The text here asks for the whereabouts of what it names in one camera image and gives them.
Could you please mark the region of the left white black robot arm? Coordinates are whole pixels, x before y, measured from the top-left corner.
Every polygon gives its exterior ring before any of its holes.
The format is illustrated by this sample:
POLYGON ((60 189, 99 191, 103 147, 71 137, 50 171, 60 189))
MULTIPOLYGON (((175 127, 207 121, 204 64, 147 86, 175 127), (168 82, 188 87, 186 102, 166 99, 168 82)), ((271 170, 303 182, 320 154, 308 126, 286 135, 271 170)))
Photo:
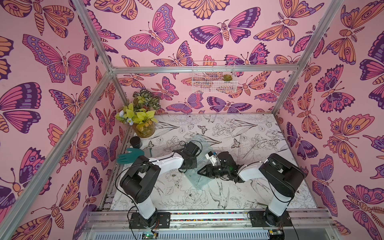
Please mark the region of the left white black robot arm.
POLYGON ((183 148, 159 158, 139 156, 126 170, 119 186, 133 200, 141 226, 152 228, 160 222, 158 210, 151 198, 158 177, 173 170, 195 169, 197 157, 202 150, 202 145, 191 141, 183 148))

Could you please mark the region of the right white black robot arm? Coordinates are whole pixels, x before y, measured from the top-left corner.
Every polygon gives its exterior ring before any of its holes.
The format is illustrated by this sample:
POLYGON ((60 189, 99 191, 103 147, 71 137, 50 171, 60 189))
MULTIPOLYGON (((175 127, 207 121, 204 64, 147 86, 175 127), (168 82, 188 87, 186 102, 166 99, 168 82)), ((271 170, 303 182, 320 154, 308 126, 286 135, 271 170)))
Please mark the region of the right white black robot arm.
POLYGON ((266 160, 250 164, 237 164, 229 152, 217 155, 209 152, 210 161, 198 170, 198 175, 210 179, 224 179, 244 183, 255 179, 266 179, 272 189, 273 198, 263 213, 265 222, 271 227, 278 226, 296 191, 305 179, 304 173, 294 164, 273 153, 266 160))

